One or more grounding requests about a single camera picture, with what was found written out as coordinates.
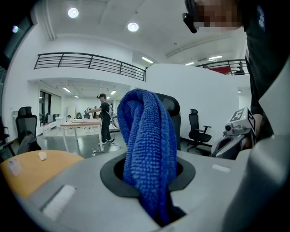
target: black railing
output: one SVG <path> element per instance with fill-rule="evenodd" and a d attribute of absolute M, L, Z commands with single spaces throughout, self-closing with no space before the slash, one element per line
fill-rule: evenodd
<path fill-rule="evenodd" d="M 146 71 L 112 58 L 87 53 L 39 54 L 34 69 L 38 68 L 88 68 L 116 73 L 145 81 Z"/>
<path fill-rule="evenodd" d="M 203 67 L 225 75 L 232 76 L 249 75 L 245 59 L 210 62 L 206 64 L 197 65 L 197 67 Z"/>

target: white table leg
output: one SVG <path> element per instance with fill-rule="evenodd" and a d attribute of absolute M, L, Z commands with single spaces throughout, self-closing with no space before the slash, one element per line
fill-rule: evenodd
<path fill-rule="evenodd" d="M 74 128 L 74 135 L 76 136 L 76 141 L 77 141 L 77 128 Z"/>
<path fill-rule="evenodd" d="M 99 134 L 99 141 L 100 141 L 101 151 L 103 151 L 104 147 L 103 147 L 103 144 L 102 144 L 101 126 L 98 126 L 98 134 Z"/>
<path fill-rule="evenodd" d="M 65 137 L 65 131 L 64 131 L 64 127 L 63 127 L 63 141 L 64 141 L 64 145 L 65 145 L 65 149 L 68 152 L 68 144 L 67 144 L 67 139 Z"/>

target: towel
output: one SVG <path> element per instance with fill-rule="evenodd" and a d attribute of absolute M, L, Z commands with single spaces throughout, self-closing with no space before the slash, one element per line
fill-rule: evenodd
<path fill-rule="evenodd" d="M 118 122 L 127 144 L 123 180 L 140 190 L 141 205 L 153 219 L 168 224 L 167 187 L 177 169 L 170 115 L 154 93 L 134 89 L 120 101 Z"/>

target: black hair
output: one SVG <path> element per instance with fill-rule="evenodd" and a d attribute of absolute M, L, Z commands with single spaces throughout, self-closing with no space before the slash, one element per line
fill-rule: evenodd
<path fill-rule="evenodd" d="M 100 97 L 103 97 L 104 99 L 106 99 L 106 95 L 104 93 L 101 93 L 100 96 L 99 96 L 99 98 Z"/>

